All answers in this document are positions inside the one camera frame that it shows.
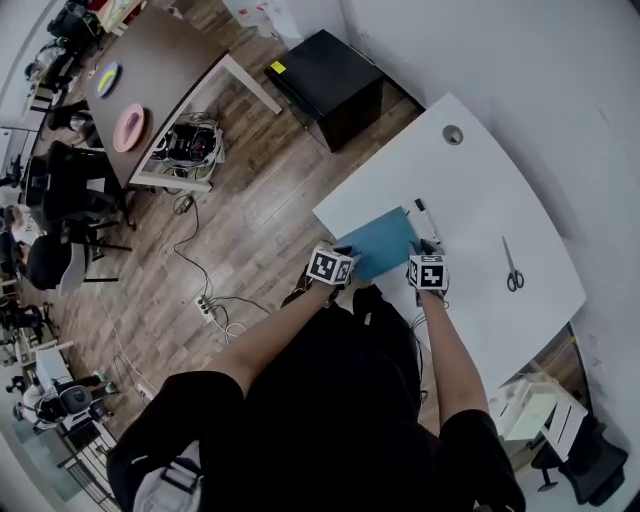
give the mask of black shirt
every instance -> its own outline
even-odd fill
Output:
[[[70,243],[61,243],[59,234],[40,236],[29,251],[25,277],[38,290],[53,290],[60,284],[70,262]]]
[[[144,475],[194,439],[205,475],[201,510],[389,503],[449,511],[476,501],[524,510],[491,418],[464,411],[434,436],[417,423],[403,371],[371,343],[380,333],[332,315],[316,315],[246,400],[220,373],[170,377],[109,458],[124,510]]]

